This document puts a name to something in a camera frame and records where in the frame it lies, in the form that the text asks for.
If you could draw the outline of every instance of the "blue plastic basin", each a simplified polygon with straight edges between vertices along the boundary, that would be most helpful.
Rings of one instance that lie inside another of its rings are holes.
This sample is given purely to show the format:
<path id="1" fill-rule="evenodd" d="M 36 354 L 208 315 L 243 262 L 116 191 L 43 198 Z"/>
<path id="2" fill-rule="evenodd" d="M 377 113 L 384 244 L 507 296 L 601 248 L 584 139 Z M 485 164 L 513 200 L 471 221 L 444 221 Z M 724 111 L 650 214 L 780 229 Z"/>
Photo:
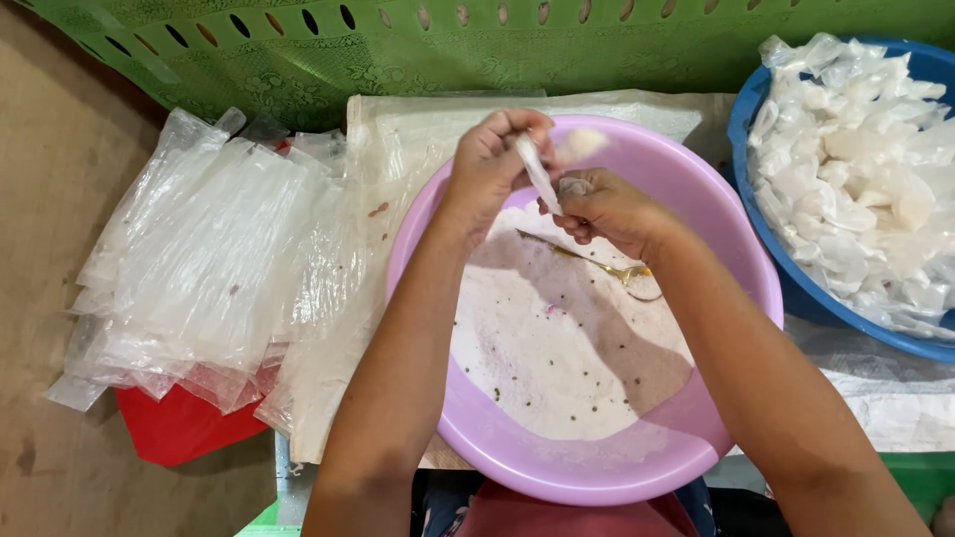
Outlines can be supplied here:
<path id="1" fill-rule="evenodd" d="M 870 45 L 888 48 L 886 56 L 899 56 L 912 53 L 908 63 L 910 76 L 916 80 L 939 82 L 948 87 L 947 93 L 939 101 L 955 109 L 955 54 L 907 39 L 877 37 L 858 37 L 858 40 Z M 763 215 L 756 206 L 753 186 L 746 175 L 746 138 L 750 125 L 766 99 L 770 90 L 770 70 L 760 66 L 743 84 L 739 96 L 732 106 L 730 126 L 727 134 L 732 142 L 732 168 L 736 189 L 743 201 L 743 207 L 753 223 L 759 239 L 773 256 L 779 284 L 782 287 L 783 304 L 786 311 L 828 326 L 845 326 L 863 331 L 893 347 L 912 354 L 931 358 L 941 362 L 955 363 L 955 341 L 938 338 L 918 339 L 901 333 L 894 333 L 861 315 L 846 308 L 839 301 L 822 290 L 794 262 L 786 250 L 773 235 Z M 943 326 L 952 328 L 949 321 L 955 321 L 955 310 L 949 311 L 943 319 Z"/>

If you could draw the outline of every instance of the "hand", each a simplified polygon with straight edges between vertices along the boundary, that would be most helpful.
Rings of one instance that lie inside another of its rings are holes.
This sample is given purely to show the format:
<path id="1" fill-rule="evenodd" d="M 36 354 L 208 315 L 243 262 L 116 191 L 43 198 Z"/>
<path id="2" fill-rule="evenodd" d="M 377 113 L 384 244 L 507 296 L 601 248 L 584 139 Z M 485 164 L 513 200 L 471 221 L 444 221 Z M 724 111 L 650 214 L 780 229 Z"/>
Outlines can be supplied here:
<path id="1" fill-rule="evenodd" d="M 565 216 L 554 216 L 579 245 L 604 237 L 631 259 L 650 263 L 662 236 L 683 225 L 661 204 L 606 168 L 570 171 L 554 181 Z M 541 215 L 547 206 L 538 198 Z"/>
<path id="2" fill-rule="evenodd" d="M 511 192 L 530 185 L 524 163 L 512 147 L 514 140 L 528 132 L 541 156 L 556 163 L 548 137 L 553 126 L 553 119 L 540 112 L 507 109 L 491 114 L 461 137 L 439 211 L 442 219 L 465 227 L 470 247 L 487 236 Z M 559 173 L 552 169 L 551 178 Z"/>

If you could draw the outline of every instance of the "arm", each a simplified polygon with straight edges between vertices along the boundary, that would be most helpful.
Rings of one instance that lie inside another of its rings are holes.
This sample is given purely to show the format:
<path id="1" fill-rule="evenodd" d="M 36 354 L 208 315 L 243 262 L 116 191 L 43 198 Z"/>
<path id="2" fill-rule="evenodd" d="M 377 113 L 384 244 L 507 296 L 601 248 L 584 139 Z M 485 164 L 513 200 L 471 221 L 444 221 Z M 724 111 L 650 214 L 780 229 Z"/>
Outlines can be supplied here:
<path id="1" fill-rule="evenodd" d="M 543 114 L 494 113 L 458 145 L 448 188 L 414 249 L 332 423 L 302 535 L 407 535 L 414 471 L 444 402 L 464 264 L 486 236 L 523 163 L 505 138 Z"/>
<path id="2" fill-rule="evenodd" d="M 927 537 L 836 389 L 706 244 L 612 172 L 577 178 L 589 187 L 562 192 L 561 207 L 586 224 L 555 222 L 581 244 L 606 237 L 653 270 L 720 417 L 773 488 L 793 534 Z"/>

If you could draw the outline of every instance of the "wooden surface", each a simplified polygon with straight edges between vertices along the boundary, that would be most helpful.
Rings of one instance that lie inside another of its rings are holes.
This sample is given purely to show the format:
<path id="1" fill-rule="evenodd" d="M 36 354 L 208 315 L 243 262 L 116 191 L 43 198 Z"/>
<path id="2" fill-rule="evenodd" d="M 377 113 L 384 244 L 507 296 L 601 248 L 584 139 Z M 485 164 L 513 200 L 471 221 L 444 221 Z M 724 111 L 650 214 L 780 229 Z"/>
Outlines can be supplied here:
<path id="1" fill-rule="evenodd" d="M 231 536 L 275 498 L 270 432 L 162 467 L 111 392 L 86 415 L 42 397 L 75 276 L 164 116 L 77 48 L 0 1 L 0 536 Z"/>

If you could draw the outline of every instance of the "person's left hand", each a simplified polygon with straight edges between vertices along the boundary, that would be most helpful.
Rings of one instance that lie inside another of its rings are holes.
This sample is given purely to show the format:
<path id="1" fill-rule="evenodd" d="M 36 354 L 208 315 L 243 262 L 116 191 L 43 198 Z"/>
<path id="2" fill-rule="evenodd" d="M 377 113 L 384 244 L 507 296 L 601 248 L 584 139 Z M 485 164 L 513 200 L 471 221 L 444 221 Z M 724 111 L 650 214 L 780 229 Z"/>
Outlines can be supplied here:
<path id="1" fill-rule="evenodd" d="M 487 236 L 511 192 L 530 185 L 514 140 L 527 131 L 541 156 L 556 164 L 548 136 L 553 126 L 553 119 L 535 110 L 506 109 L 491 114 L 461 137 L 439 210 L 453 225 L 464 226 L 470 247 Z M 551 179 L 560 173 L 548 171 Z"/>

